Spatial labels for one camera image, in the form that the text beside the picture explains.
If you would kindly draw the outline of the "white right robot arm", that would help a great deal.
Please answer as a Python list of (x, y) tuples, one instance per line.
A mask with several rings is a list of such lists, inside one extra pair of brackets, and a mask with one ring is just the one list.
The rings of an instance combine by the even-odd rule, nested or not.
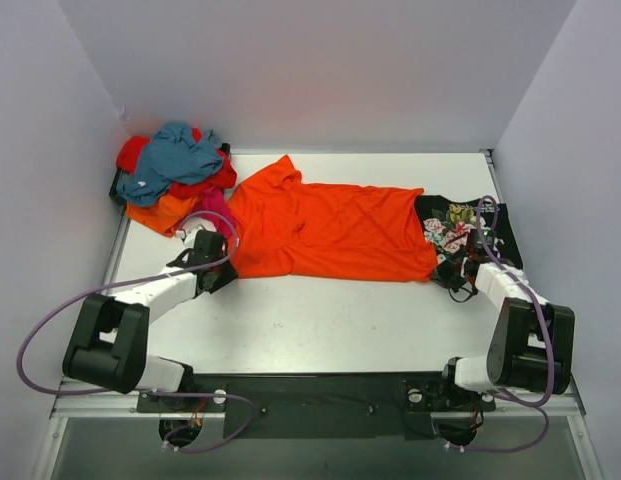
[(522, 270), (496, 257), (494, 236), (471, 230), (466, 243), (434, 271), (433, 280), (450, 295), (479, 294), (498, 311), (487, 353), (454, 357), (436, 385), (448, 409), (459, 409), (472, 392), (506, 388), (540, 393), (544, 398), (566, 391), (571, 380), (575, 313), (538, 295)]

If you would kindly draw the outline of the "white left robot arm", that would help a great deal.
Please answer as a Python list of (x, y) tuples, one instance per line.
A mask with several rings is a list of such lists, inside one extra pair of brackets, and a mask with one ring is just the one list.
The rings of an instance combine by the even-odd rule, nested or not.
[(224, 235), (202, 229), (186, 244), (157, 280), (86, 297), (63, 358), (65, 376), (122, 394), (157, 391), (174, 412), (193, 405), (188, 366), (148, 353), (150, 325), (178, 305), (218, 291), (238, 273), (225, 258)]

